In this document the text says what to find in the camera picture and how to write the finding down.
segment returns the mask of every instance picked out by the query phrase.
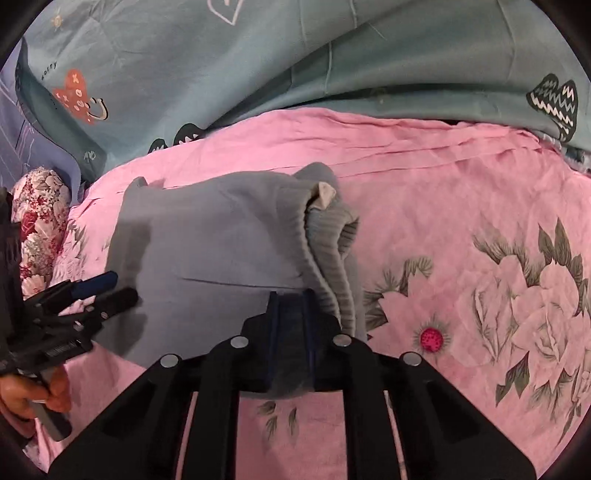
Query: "cartoon print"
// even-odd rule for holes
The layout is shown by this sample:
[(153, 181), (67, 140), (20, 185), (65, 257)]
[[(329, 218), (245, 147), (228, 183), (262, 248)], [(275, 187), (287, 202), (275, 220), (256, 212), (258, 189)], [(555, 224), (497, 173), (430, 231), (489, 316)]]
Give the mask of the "cartoon print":
[(209, 11), (227, 24), (234, 26), (244, 0), (207, 0)]
[(574, 81), (560, 85), (550, 73), (527, 94), (527, 102), (535, 110), (548, 115), (560, 130), (560, 141), (570, 142), (577, 129), (579, 96)]
[(150, 148), (148, 149), (148, 153), (152, 153), (156, 150), (163, 150), (165, 148), (168, 148), (168, 145), (166, 144), (166, 142), (162, 138), (157, 138), (150, 145)]
[[(183, 143), (189, 143), (194, 140), (201, 138), (205, 134), (205, 130), (202, 130), (197, 125), (194, 124), (184, 124), (177, 134), (174, 137), (173, 146), (180, 145)], [(168, 148), (166, 141), (162, 138), (157, 138), (152, 142), (150, 148), (148, 149), (148, 153), (152, 153), (156, 150), (162, 150), (164, 148)]]
[(53, 18), (51, 19), (51, 24), (52, 24), (52, 25), (53, 25), (53, 26), (56, 28), (56, 30), (57, 30), (58, 28), (60, 28), (60, 27), (61, 27), (61, 24), (63, 23), (63, 20), (64, 20), (64, 19), (63, 19), (63, 18), (62, 18), (62, 16), (60, 15), (60, 9), (58, 8), (58, 9), (56, 10), (56, 16), (55, 16), (55, 17), (53, 17)]
[(199, 127), (193, 124), (184, 124), (174, 137), (173, 145), (192, 142), (193, 140), (197, 140), (199, 137), (202, 137), (204, 133), (205, 130), (201, 130)]
[[(75, 118), (87, 124), (92, 125), (95, 121), (107, 120), (109, 118), (109, 111), (104, 100), (102, 98), (88, 97), (86, 80), (80, 70), (71, 69), (68, 71), (64, 88), (53, 89), (53, 95)], [(94, 115), (90, 111), (91, 103), (100, 107), (98, 115)]]

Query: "finger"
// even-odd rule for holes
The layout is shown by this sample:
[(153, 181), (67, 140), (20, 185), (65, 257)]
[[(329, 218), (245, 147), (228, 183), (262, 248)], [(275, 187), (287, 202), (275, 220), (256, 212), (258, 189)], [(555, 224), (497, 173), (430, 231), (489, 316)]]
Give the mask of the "finger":
[(19, 405), (15, 407), (10, 407), (9, 405), (7, 405), (7, 407), (11, 412), (15, 413), (22, 419), (34, 420), (37, 418), (37, 415), (31, 408), (31, 404), (28, 400), (20, 402)]
[(68, 413), (72, 409), (72, 401), (70, 397), (50, 397), (47, 400), (47, 408), (60, 413)]
[(12, 375), (2, 382), (2, 398), (6, 401), (15, 400), (47, 400), (49, 392), (34, 381)]
[(51, 382), (49, 383), (49, 391), (51, 395), (59, 397), (63, 394), (68, 394), (70, 391), (70, 380), (66, 369), (58, 367), (54, 370)]

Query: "white heart outline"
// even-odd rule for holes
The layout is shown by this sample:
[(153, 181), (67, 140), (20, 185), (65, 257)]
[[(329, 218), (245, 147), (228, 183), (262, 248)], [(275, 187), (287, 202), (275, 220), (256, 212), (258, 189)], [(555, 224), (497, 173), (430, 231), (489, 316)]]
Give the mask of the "white heart outline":
[[(209, 8), (209, 11), (215, 15), (217, 15), (219, 18), (221, 18), (222, 20), (224, 20), (224, 22), (230, 24), (231, 26), (235, 26), (236, 25), (236, 20), (238, 19), (238, 14), (240, 13), (240, 9), (242, 8), (242, 4), (243, 4), (244, 0), (238, 0), (238, 4), (236, 6), (236, 9), (234, 10), (234, 16), (232, 17), (232, 20), (228, 20), (226, 17), (224, 17), (220, 12), (218, 12), (212, 5), (212, 0), (207, 0), (207, 7)], [(229, 0), (224, 0), (224, 4), (228, 5), (230, 2)]]

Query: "blue handle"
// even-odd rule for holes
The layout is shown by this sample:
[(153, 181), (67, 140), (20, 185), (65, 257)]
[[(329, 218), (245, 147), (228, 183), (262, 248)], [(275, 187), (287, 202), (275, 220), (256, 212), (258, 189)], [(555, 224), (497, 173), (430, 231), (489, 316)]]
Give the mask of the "blue handle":
[(113, 290), (117, 285), (118, 279), (117, 273), (109, 271), (90, 280), (77, 282), (72, 288), (72, 298), (74, 300), (84, 300), (88, 297)]

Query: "metal screw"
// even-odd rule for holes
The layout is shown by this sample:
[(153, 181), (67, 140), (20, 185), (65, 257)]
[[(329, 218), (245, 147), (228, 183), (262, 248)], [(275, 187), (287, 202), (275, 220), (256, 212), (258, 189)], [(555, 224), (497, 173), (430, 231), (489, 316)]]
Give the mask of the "metal screw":
[(405, 364), (410, 365), (411, 367), (418, 367), (421, 364), (421, 362), (423, 361), (423, 357), (420, 356), (418, 353), (409, 352), (409, 353), (405, 353), (402, 356), (402, 361)]
[(164, 368), (176, 367), (177, 364), (178, 364), (178, 357), (176, 355), (171, 354), (171, 353), (169, 353), (168, 355), (164, 355), (160, 359), (160, 365), (162, 365)]
[(333, 338), (333, 343), (336, 346), (349, 346), (352, 342), (353, 340), (351, 340), (351, 337), (349, 335), (345, 335), (344, 333), (335, 335)]
[(244, 348), (248, 346), (248, 338), (243, 336), (234, 337), (232, 340), (230, 340), (230, 345), (232, 345), (234, 348)]

